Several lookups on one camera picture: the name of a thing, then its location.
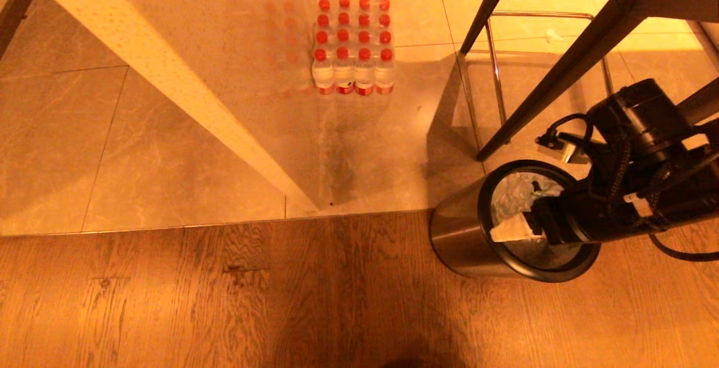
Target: marble tile floor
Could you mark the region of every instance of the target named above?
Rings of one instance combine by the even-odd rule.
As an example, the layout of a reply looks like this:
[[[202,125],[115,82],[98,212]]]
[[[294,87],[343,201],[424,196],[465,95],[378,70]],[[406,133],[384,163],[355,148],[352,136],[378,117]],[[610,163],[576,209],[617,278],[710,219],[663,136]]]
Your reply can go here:
[[[423,209],[506,161],[552,162],[537,152],[534,136],[603,99],[600,71],[595,67],[511,145],[484,164],[473,161],[478,142],[499,127],[485,34],[466,58],[456,55],[480,1],[395,0],[397,91],[371,102],[308,98],[320,145],[307,159],[319,171],[307,169],[318,173],[316,189],[327,203],[307,214],[56,2],[34,0],[0,61],[0,234]],[[503,0],[499,8],[594,14],[604,1]],[[493,20],[508,114],[585,26]],[[654,77],[679,101],[716,78],[716,51],[695,30],[685,21],[645,21],[609,55],[614,87]]]

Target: water bottle pack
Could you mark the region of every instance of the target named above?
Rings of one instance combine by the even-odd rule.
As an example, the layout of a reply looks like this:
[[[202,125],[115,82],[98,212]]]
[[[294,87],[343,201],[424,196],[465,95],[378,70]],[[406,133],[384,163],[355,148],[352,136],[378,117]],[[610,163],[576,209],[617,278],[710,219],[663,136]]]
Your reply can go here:
[[[390,0],[319,0],[312,76],[321,94],[390,94],[395,66]]]

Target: wooden floor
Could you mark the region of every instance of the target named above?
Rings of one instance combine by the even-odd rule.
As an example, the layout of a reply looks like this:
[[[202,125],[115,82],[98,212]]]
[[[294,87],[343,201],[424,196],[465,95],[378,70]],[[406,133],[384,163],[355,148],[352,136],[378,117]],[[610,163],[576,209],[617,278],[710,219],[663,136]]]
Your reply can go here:
[[[466,279],[434,256],[428,222],[423,211],[2,238],[0,366],[719,360],[719,263],[675,261],[639,238],[605,245],[570,283]],[[685,232],[713,246],[718,226]]]

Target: crumpled plastic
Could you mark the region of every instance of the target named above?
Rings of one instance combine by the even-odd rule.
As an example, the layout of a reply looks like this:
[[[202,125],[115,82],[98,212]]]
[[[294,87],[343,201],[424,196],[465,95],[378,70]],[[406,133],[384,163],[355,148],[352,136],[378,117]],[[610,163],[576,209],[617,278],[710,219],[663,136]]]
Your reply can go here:
[[[499,181],[492,194],[492,222],[498,226],[520,212],[529,212],[535,199],[559,197],[563,189],[541,174],[511,173]]]

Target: stainless steel trash can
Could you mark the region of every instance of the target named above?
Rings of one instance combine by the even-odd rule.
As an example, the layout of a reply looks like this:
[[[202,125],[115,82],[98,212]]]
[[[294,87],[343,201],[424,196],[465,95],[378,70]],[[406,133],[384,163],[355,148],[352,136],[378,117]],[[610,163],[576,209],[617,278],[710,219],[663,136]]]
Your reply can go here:
[[[546,240],[492,240],[493,194],[499,182],[513,173],[546,176],[564,189],[577,184],[569,173],[549,163],[507,163],[437,205],[430,222],[435,253],[442,263],[465,276],[529,278],[545,283],[577,278],[594,263],[600,244],[550,246]]]

